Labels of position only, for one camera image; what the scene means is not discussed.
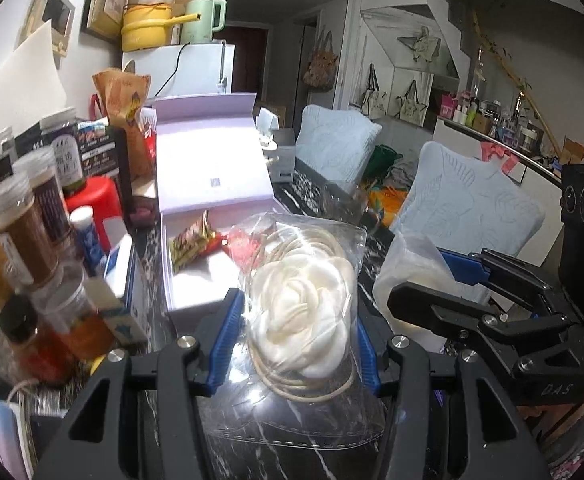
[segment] chair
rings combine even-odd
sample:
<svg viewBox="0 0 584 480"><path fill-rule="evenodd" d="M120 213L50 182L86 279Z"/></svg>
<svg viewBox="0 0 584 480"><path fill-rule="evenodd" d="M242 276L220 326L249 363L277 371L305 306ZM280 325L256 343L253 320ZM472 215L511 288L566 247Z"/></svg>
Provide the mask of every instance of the chair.
<svg viewBox="0 0 584 480"><path fill-rule="evenodd" d="M359 112L308 105L303 110L296 156L327 180L358 182L381 126Z"/></svg>
<svg viewBox="0 0 584 480"><path fill-rule="evenodd" d="M546 213L491 162L459 155L438 142L421 150L419 169L390 226L427 235L437 247L462 254L493 249L517 256ZM460 285L466 300L486 303L481 285Z"/></svg>

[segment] white refrigerator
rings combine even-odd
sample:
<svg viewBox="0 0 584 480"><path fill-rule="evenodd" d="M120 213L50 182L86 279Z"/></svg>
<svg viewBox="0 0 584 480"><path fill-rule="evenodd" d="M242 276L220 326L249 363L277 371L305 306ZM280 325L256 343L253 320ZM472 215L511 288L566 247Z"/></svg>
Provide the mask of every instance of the white refrigerator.
<svg viewBox="0 0 584 480"><path fill-rule="evenodd" d="M137 74L152 77L150 99L232 92L234 45L169 45L124 52L123 69L131 61Z"/></svg>

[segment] pink ribbon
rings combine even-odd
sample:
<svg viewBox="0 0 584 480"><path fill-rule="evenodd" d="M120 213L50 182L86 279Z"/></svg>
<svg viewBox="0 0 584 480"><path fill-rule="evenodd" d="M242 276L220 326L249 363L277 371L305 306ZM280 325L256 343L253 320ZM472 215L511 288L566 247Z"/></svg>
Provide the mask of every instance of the pink ribbon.
<svg viewBox="0 0 584 480"><path fill-rule="evenodd" d="M488 162L492 158L492 155L496 155L499 158L503 158L504 156L508 157L508 160L501 166L503 174L510 174L514 166L518 164L518 156L514 155L510 150L494 142L484 140L481 143L481 160Z"/></svg>

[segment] blue gripper pad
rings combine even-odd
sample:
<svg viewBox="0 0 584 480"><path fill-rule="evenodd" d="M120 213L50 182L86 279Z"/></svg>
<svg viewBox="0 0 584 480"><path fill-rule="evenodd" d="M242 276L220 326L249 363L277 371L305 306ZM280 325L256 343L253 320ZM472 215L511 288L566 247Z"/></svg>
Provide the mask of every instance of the blue gripper pad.
<svg viewBox="0 0 584 480"><path fill-rule="evenodd" d="M489 270L486 270L478 260L444 249L439 249L438 251L448 264L452 271L452 276L457 282L476 285L478 283L486 283L489 280Z"/></svg>
<svg viewBox="0 0 584 480"><path fill-rule="evenodd" d="M377 396L381 390L381 380L376 369L376 352L360 319L357 319L357 333L358 351L361 356L361 380L363 385Z"/></svg>
<svg viewBox="0 0 584 480"><path fill-rule="evenodd" d="M239 337L241 330L241 321L243 314L243 305L245 304L245 294L237 291L232 304L227 311L223 325L218 332L216 341L209 357L209 374L205 385L211 395L225 382L227 368L230 366L232 351Z"/></svg>

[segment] white fabric rose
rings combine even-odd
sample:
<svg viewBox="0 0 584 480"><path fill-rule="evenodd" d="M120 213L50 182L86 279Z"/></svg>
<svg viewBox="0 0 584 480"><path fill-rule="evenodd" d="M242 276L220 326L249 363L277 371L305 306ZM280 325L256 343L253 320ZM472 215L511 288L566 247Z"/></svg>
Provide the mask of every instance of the white fabric rose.
<svg viewBox="0 0 584 480"><path fill-rule="evenodd" d="M349 342L354 268L331 235L283 242L271 256L280 259L264 264L251 279L251 339L277 373L327 378Z"/></svg>

